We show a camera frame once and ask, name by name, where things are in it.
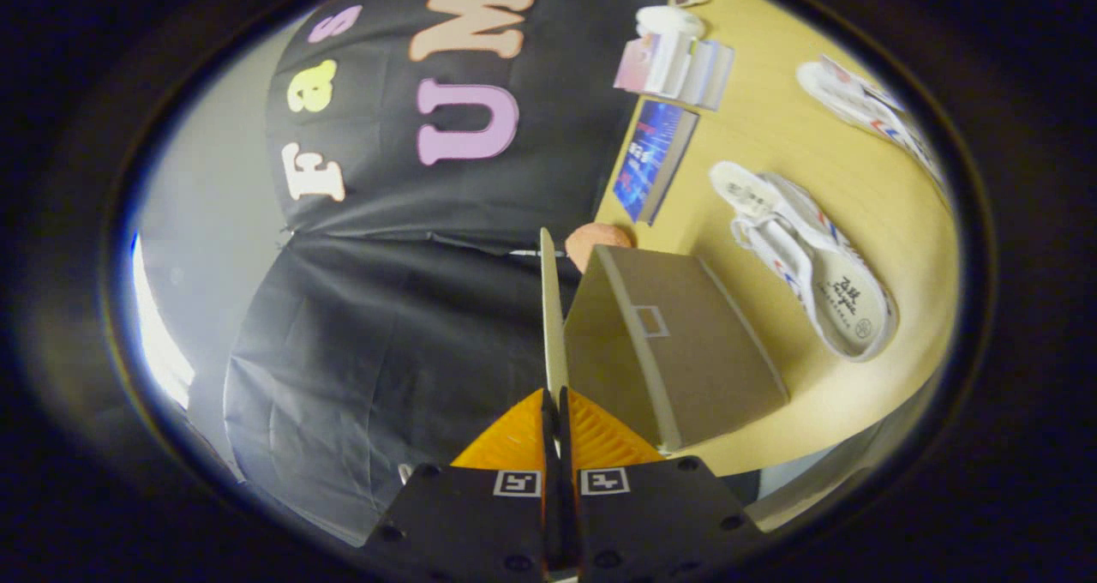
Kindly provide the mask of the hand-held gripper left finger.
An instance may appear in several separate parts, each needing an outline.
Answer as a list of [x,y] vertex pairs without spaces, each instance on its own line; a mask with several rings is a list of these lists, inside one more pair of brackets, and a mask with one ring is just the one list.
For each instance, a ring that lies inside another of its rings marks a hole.
[[559,528],[555,404],[538,390],[449,466],[415,466],[363,552],[388,582],[541,582]]

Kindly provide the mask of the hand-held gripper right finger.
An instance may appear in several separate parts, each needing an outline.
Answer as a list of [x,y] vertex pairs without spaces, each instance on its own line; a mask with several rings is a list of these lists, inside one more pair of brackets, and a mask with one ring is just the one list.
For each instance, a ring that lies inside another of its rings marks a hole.
[[580,582],[716,582],[764,543],[732,490],[694,455],[666,458],[564,388],[566,547]]

